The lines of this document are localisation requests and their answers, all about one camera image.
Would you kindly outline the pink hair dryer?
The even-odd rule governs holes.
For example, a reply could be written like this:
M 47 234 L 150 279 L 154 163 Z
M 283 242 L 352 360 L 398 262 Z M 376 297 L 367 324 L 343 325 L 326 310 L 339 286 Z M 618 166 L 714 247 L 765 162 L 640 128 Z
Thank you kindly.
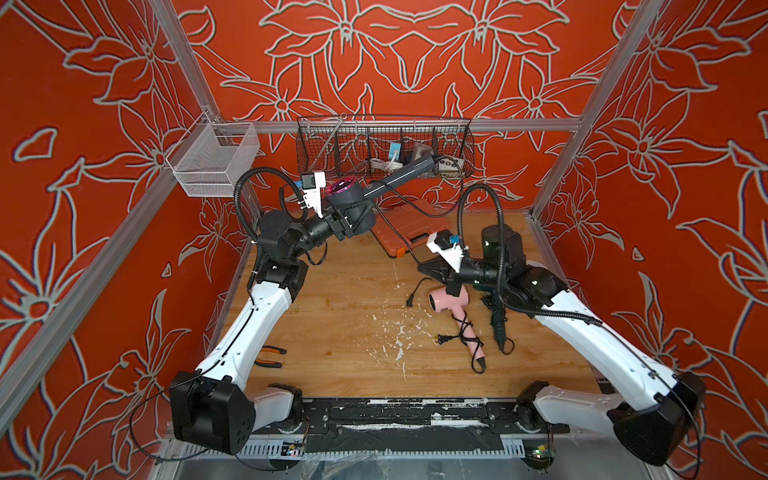
M 435 313 L 449 312 L 457 324 L 456 335 L 438 334 L 437 344 L 442 345 L 450 340 L 458 339 L 467 347 L 470 354 L 470 368 L 478 375 L 484 374 L 487 368 L 483 342 L 474 331 L 472 322 L 468 319 L 465 307 L 469 304 L 469 294 L 462 287 L 458 297 L 446 293 L 445 287 L 432 290 L 428 295 L 430 307 Z

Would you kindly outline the black hair dryer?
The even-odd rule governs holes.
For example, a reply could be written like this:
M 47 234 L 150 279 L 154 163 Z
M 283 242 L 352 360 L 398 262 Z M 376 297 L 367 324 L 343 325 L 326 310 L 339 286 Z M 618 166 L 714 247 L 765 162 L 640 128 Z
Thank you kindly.
M 374 180 L 366 187 L 353 177 L 344 178 L 335 183 L 327 193 L 328 208 L 325 211 L 351 209 L 357 217 L 355 236 L 366 233 L 375 225 L 374 206 L 378 198 L 418 176 L 431 172 L 435 165 L 433 156 L 423 157 L 417 162 L 401 167 L 382 180 Z

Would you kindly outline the dark green hair dryer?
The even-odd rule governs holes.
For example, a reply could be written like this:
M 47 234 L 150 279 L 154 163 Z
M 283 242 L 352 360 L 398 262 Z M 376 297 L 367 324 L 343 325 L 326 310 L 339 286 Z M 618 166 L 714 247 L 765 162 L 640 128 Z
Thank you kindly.
M 496 292 L 490 292 L 481 298 L 483 304 L 490 311 L 490 324 L 493 337 L 499 351 L 504 355 L 510 355 L 515 348 L 514 341 L 506 334 L 506 309 Z

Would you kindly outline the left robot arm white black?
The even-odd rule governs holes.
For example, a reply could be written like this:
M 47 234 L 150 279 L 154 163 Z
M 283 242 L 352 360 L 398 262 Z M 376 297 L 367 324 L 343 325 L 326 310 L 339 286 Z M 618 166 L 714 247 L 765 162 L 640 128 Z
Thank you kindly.
M 248 300 L 195 370 L 180 372 L 171 382 L 173 434 L 180 441 L 235 455 L 253 432 L 267 426 L 291 431 L 303 421 L 300 389 L 273 383 L 250 397 L 247 382 L 273 328 L 303 287 L 308 271 L 303 256 L 331 237 L 353 234 L 369 212 L 363 190 L 350 177 L 330 187 L 309 175 L 300 185 L 287 184 L 315 212 L 301 221 L 283 210 L 256 223 L 238 217 L 257 247 Z

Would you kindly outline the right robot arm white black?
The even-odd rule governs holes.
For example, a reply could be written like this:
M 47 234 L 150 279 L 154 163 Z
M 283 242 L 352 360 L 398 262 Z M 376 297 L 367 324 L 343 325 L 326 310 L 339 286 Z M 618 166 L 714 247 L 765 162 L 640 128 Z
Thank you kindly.
M 496 221 L 482 233 L 480 259 L 470 256 L 461 231 L 430 235 L 427 246 L 435 256 L 418 270 L 443 286 L 430 296 L 433 308 L 456 311 L 472 286 L 483 292 L 494 328 L 504 327 L 507 311 L 528 316 L 571 345 L 614 389 L 611 394 L 587 394 L 534 381 L 515 399 L 518 428 L 529 434 L 548 432 L 556 424 L 586 429 L 616 439 L 653 466 L 666 465 L 687 435 L 701 442 L 697 416 L 706 393 L 704 381 L 642 352 L 600 320 L 566 282 L 528 263 L 492 188 L 475 184 L 464 189 L 456 203 L 458 215 L 476 191 L 488 193 Z

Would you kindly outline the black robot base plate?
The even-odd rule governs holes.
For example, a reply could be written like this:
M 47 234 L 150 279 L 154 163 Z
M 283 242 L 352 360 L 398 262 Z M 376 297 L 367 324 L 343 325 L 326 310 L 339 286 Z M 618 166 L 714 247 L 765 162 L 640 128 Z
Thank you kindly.
M 539 442 L 570 434 L 566 425 L 521 428 L 512 399 L 310 398 L 292 433 L 265 427 L 240 455 L 248 459 L 522 459 Z

